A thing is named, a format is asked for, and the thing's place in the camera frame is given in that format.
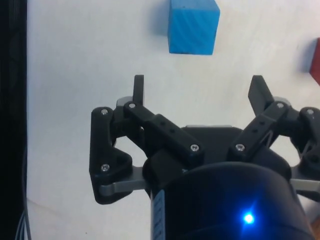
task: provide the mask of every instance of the metal bracket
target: metal bracket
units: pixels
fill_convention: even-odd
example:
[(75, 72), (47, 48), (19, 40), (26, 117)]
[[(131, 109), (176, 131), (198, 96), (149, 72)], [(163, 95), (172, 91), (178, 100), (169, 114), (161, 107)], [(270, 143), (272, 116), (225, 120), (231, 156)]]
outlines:
[(132, 166), (132, 174), (121, 181), (109, 185), (101, 185), (99, 192), (102, 196), (112, 196), (117, 193), (132, 192), (145, 189), (147, 184), (142, 175), (142, 167)]
[(304, 176), (300, 172), (298, 165), (292, 167), (291, 172), (292, 178), (290, 182), (297, 194), (303, 195), (313, 201), (320, 202), (320, 181)]

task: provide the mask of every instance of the blue cube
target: blue cube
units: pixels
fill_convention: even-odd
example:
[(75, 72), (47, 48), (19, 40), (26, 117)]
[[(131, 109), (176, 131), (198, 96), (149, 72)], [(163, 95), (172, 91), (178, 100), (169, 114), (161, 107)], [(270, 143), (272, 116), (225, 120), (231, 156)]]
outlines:
[(169, 52), (213, 54), (219, 17), (215, 0), (170, 0)]

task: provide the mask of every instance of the white table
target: white table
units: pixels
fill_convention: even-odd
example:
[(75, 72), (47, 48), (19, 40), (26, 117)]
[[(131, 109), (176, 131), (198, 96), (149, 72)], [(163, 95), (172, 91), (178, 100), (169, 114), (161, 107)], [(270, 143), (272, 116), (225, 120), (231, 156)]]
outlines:
[[(318, 0), (217, 0), (213, 56), (168, 52), (168, 0), (28, 1), (28, 179), (33, 240), (148, 240), (150, 201), (137, 191), (113, 205), (94, 200), (89, 177), (91, 111), (115, 107), (145, 75), (145, 106), (178, 126), (233, 125), (254, 117), (252, 75), (296, 109), (320, 108), (308, 74), (320, 36)], [(127, 139), (117, 147), (141, 166)], [(288, 139), (273, 147), (291, 165)], [(303, 199), (310, 219), (318, 205)]]

